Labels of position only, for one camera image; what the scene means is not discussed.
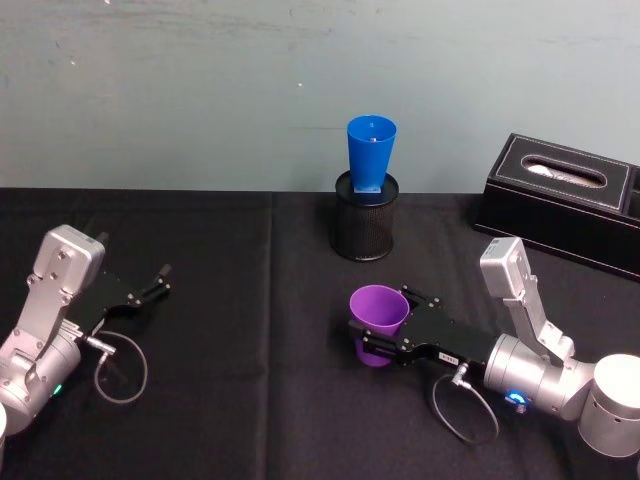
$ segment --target mesh pencil holder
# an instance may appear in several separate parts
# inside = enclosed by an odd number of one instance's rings
[[[385,257],[393,248],[393,211],[398,192],[398,182],[389,174],[380,193],[355,193],[349,172],[340,175],[331,232],[333,249],[357,262]]]

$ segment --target table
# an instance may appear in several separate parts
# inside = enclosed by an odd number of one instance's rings
[[[149,360],[144,396],[106,404],[85,359],[7,440],[3,478],[634,478],[633,458],[602,457],[575,424],[518,416],[491,392],[500,437],[468,447],[429,408],[439,366],[371,370],[355,358],[348,299],[371,283],[407,283],[442,298],[457,321],[515,333],[479,270],[491,237],[470,228],[478,201],[402,194],[393,251],[357,264],[329,246],[330,193],[0,190],[1,338],[44,233],[59,224],[108,232],[103,266],[132,283],[173,266],[171,296],[135,337]],[[640,354],[640,285],[535,250],[529,259],[580,360]],[[469,399],[443,395],[454,419],[489,431]]]

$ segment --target blue light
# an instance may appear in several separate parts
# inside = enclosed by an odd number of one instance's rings
[[[519,403],[520,405],[526,405],[527,403],[525,397],[518,392],[511,392],[508,394],[508,397],[509,400],[513,401],[514,403]]]

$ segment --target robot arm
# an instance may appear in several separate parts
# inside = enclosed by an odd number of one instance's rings
[[[168,266],[142,291],[100,271],[101,242],[62,225],[48,232],[28,276],[20,318],[0,347],[0,403],[5,433],[26,428],[80,362],[79,344],[103,353],[115,348],[94,337],[114,307],[141,308],[168,293]]]
[[[351,335],[367,353],[400,365],[429,359],[505,396],[523,413],[532,405],[564,420],[579,420],[580,435],[593,449],[625,457],[640,449],[640,358],[610,355],[596,364],[575,360],[573,341],[545,316],[537,278],[522,241],[494,239],[481,257],[488,290],[509,308],[518,338],[496,337],[449,319],[439,298],[404,286],[411,315],[394,337],[355,321]]]
[[[501,298],[511,313],[518,339],[540,356],[562,366],[573,357],[573,340],[547,320],[520,238],[494,238],[480,258],[489,294]]]

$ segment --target tissue box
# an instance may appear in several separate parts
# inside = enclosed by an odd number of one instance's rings
[[[474,227],[640,280],[638,167],[511,134]]]

